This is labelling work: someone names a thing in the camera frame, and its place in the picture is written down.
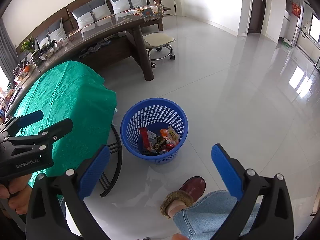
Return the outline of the person's left hand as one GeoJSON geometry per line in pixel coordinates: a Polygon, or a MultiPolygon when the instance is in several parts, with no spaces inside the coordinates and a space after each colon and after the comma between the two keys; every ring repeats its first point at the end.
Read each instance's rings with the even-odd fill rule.
{"type": "Polygon", "coordinates": [[[29,180],[32,174],[13,179],[9,186],[1,184],[1,199],[7,199],[11,194],[14,196],[9,199],[9,207],[15,210],[18,215],[24,215],[28,211],[29,199],[32,188],[29,180]]]}

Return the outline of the person's right hand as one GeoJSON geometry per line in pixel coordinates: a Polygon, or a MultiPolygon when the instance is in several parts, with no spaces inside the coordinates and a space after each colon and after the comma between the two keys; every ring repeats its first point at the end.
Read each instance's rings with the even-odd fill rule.
{"type": "Polygon", "coordinates": [[[172,236],[171,240],[189,240],[189,238],[180,233],[176,233],[172,236]]]}

